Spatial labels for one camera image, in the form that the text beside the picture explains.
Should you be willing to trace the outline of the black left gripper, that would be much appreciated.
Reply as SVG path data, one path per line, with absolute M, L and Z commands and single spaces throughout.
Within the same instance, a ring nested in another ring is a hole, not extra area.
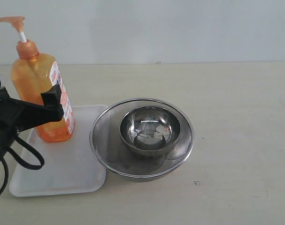
M 14 128 L 25 131 L 37 126 L 58 122 L 63 118 L 60 104 L 61 88 L 55 84 L 47 92 L 41 93 L 44 105 L 37 105 L 11 98 L 5 87 L 0 88 L 0 134 Z

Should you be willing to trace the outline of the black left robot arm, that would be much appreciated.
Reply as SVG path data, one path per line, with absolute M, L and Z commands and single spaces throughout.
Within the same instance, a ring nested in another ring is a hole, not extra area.
M 52 86 L 47 92 L 41 93 L 41 97 L 43 105 L 11 98 L 0 82 L 0 161 L 4 159 L 6 153 L 10 153 L 16 162 L 26 169 L 39 170 L 44 166 L 43 156 L 19 137 L 19 134 L 25 130 L 49 122 L 57 122 L 63 118 L 60 85 Z M 32 165 L 23 160 L 11 148 L 14 142 L 18 142 L 32 153 L 40 164 Z

